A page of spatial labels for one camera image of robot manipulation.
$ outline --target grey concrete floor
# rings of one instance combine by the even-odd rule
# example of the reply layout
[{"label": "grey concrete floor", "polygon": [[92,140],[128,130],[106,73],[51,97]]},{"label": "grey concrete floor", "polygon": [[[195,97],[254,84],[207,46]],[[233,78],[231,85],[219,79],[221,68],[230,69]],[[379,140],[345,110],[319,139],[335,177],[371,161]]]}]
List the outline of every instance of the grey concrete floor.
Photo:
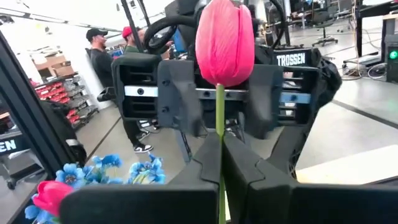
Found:
[{"label": "grey concrete floor", "polygon": [[[334,35],[339,43],[320,47],[323,55],[335,58],[333,62],[339,68],[343,60],[356,56],[354,35],[346,29],[347,25],[347,21],[338,21],[332,27],[327,28],[326,33]],[[380,45],[381,21],[367,20],[364,22],[364,28],[370,33],[369,36],[364,33],[363,37],[363,52],[368,54],[376,51],[369,41],[376,46]],[[345,31],[337,33],[338,29],[345,29]],[[290,31],[292,44],[304,44],[307,47],[310,47],[321,35],[322,31],[316,29],[293,29]],[[397,94],[398,88],[393,84],[361,79],[344,82],[335,100],[398,123],[398,116],[395,115],[398,114]],[[107,108],[97,114],[77,134],[88,154],[93,153],[100,157],[107,154],[119,154],[124,164],[118,170],[118,175],[127,177],[132,163],[146,161],[148,158],[146,155],[137,155],[133,152],[119,117],[116,108]],[[252,150],[267,158],[280,131],[281,128],[273,131],[264,141],[251,138]],[[335,103],[330,103],[321,109],[298,161],[297,169],[398,144],[397,135],[398,130],[395,128],[347,110]],[[172,179],[183,169],[185,164],[173,130],[163,129],[158,134],[151,134],[143,142],[153,145],[152,153],[164,159],[167,180]],[[203,139],[188,136],[188,143],[193,152],[197,151],[202,142]],[[35,185],[21,183],[15,191],[11,192],[6,188],[2,179],[0,182],[0,207],[7,207],[4,212],[0,210],[0,223],[7,223],[6,220],[12,216],[12,211],[20,207],[24,198],[30,194]]]}]

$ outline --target man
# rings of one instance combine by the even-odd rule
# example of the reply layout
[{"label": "man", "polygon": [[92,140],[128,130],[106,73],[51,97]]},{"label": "man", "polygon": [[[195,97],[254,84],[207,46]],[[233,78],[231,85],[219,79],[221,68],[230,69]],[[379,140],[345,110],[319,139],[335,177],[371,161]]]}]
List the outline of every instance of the man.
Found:
[{"label": "man", "polygon": [[[141,41],[141,43],[144,43],[144,36],[145,36],[145,31],[139,27],[137,27],[137,31],[138,31],[138,37],[139,40]],[[139,53],[137,45],[136,45],[136,41],[134,40],[134,36],[132,35],[132,30],[129,26],[123,28],[123,32],[122,32],[122,37],[124,38],[124,40],[127,43],[126,48],[124,49],[124,53]],[[160,52],[164,51],[165,52],[161,55],[162,59],[169,59],[170,58],[170,52],[169,52],[169,47],[172,45],[172,42],[169,41],[167,42],[165,49],[161,49]]]},{"label": "man", "polygon": [[[90,29],[87,31],[86,38],[91,44],[91,64],[93,65],[94,71],[96,72],[100,82],[104,87],[113,87],[111,68],[113,58],[105,51],[106,34],[108,34],[106,31]],[[128,138],[134,146],[135,153],[149,152],[153,149],[152,146],[144,145],[139,141],[139,139],[146,137],[149,132],[142,132],[139,129],[137,122],[123,121],[123,126]]]}]

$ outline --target pink tulip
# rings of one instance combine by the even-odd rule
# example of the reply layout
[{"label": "pink tulip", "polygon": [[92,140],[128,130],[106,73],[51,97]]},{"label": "pink tulip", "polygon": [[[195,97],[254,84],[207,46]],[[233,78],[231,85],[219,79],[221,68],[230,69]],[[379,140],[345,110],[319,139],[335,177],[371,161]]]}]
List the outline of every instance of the pink tulip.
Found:
[{"label": "pink tulip", "polygon": [[43,181],[37,186],[37,196],[33,203],[50,214],[59,216],[59,207],[63,198],[73,191],[73,187],[58,181]]},{"label": "pink tulip", "polygon": [[195,48],[201,75],[211,84],[228,87],[247,80],[254,66],[249,9],[212,0],[201,14]]}]

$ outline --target office chair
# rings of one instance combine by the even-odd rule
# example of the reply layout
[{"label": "office chair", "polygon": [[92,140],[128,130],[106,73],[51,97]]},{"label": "office chair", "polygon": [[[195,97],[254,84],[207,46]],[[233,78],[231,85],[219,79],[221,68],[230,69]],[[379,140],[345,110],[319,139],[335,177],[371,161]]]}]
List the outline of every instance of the office chair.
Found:
[{"label": "office chair", "polygon": [[315,24],[315,28],[323,29],[323,37],[318,38],[318,40],[312,44],[314,47],[316,44],[322,44],[322,47],[325,46],[327,42],[335,42],[338,43],[338,40],[332,36],[326,36],[326,27],[330,27],[334,24],[333,20],[330,20],[330,13],[328,11],[318,11],[313,14],[313,23]]}]

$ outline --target sneaker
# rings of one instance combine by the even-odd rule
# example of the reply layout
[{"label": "sneaker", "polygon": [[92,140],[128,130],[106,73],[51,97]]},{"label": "sneaker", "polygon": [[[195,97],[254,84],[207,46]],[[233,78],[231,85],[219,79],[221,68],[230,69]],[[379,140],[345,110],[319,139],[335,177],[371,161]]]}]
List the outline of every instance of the sneaker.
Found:
[{"label": "sneaker", "polygon": [[140,145],[134,147],[134,152],[135,153],[145,153],[145,152],[149,152],[149,151],[153,150],[153,148],[154,148],[153,146],[140,144]]},{"label": "sneaker", "polygon": [[141,131],[138,135],[137,135],[137,139],[138,140],[143,140],[146,136],[148,136],[150,133],[149,131]]}]

